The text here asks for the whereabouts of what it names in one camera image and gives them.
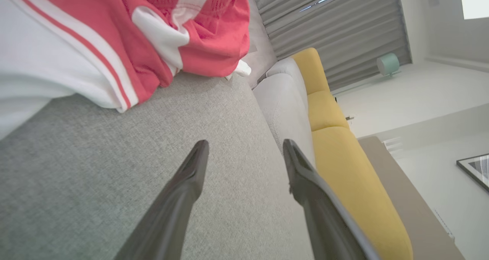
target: picture frame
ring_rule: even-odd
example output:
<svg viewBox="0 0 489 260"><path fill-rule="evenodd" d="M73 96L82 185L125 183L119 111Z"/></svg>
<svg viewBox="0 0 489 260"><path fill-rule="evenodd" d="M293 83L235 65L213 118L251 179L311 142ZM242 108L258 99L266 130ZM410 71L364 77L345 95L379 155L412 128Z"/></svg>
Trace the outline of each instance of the picture frame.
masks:
<svg viewBox="0 0 489 260"><path fill-rule="evenodd" d="M457 166L489 192L489 154L459 159Z"/></svg>

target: wall baseboard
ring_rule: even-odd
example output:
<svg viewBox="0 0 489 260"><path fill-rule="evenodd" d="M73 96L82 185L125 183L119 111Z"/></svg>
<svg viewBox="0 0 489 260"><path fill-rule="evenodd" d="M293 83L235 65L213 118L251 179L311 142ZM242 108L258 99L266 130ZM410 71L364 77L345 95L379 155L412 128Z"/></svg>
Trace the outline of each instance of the wall baseboard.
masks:
<svg viewBox="0 0 489 260"><path fill-rule="evenodd" d="M449 58L437 55L428 55L426 57L426 60L489 73L489 63L470 61L459 58Z"/></svg>

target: gray sofa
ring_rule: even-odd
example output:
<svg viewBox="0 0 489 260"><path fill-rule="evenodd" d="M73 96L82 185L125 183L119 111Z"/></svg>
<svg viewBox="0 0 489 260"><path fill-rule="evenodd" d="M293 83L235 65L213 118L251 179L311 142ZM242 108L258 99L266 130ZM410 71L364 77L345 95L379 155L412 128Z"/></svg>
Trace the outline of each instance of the gray sofa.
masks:
<svg viewBox="0 0 489 260"><path fill-rule="evenodd" d="M313 258L246 80L181 73L124 114L56 99L0 141L2 259L112 259L201 139L206 180L181 258Z"/></svg>

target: yellow cushion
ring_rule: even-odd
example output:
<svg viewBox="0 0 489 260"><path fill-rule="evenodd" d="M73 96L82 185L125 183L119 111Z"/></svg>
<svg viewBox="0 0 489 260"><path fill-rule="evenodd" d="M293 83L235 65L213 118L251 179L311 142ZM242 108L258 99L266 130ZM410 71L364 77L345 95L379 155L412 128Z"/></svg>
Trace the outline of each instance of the yellow cushion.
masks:
<svg viewBox="0 0 489 260"><path fill-rule="evenodd" d="M319 175L383 260L412 260L407 231L355 136L344 127L313 132Z"/></svg>
<svg viewBox="0 0 489 260"><path fill-rule="evenodd" d="M318 91L307 96L309 103L309 123L311 131L331 126L350 129L343 112L328 91Z"/></svg>
<svg viewBox="0 0 489 260"><path fill-rule="evenodd" d="M323 64L316 49L309 48L292 55L295 63L301 70L307 94L317 91L330 91Z"/></svg>

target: mint green lamp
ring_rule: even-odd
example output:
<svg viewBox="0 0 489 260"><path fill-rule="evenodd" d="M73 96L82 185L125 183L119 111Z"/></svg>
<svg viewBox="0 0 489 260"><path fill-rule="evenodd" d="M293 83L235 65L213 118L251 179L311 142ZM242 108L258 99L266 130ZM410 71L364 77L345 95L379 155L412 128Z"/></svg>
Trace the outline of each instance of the mint green lamp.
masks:
<svg viewBox="0 0 489 260"><path fill-rule="evenodd" d="M399 72L399 60L393 53L377 58L377 67L383 76L392 76Z"/></svg>

